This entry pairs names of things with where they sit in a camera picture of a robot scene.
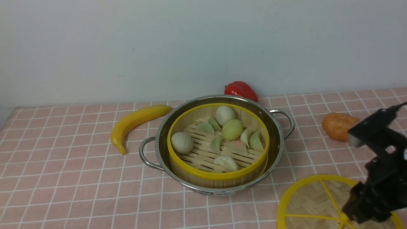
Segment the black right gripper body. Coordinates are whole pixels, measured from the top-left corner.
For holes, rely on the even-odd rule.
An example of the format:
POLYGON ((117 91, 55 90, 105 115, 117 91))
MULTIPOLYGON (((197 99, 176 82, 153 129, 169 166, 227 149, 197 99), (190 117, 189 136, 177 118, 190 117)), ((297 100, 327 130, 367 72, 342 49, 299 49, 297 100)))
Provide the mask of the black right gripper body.
POLYGON ((342 212, 359 224, 385 222, 393 211, 406 208, 406 160, 403 156, 391 156, 390 160, 376 157, 365 168, 367 180, 351 188, 342 212))

